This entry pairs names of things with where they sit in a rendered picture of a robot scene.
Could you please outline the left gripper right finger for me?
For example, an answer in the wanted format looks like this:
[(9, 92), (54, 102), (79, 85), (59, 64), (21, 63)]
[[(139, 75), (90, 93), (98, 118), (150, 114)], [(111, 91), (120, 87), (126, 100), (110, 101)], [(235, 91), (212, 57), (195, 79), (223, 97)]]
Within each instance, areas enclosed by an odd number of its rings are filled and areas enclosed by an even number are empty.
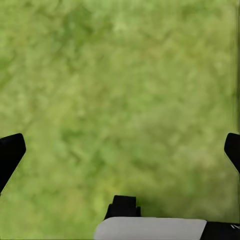
[(240, 173), (240, 134), (230, 132), (227, 135), (224, 151)]

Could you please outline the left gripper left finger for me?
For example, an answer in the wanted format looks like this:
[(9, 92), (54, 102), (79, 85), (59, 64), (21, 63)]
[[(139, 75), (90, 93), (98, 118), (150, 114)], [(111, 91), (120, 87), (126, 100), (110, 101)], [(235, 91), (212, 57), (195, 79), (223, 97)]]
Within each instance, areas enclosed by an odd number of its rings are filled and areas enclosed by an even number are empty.
[(25, 152), (26, 144), (21, 133), (0, 138), (0, 194)]

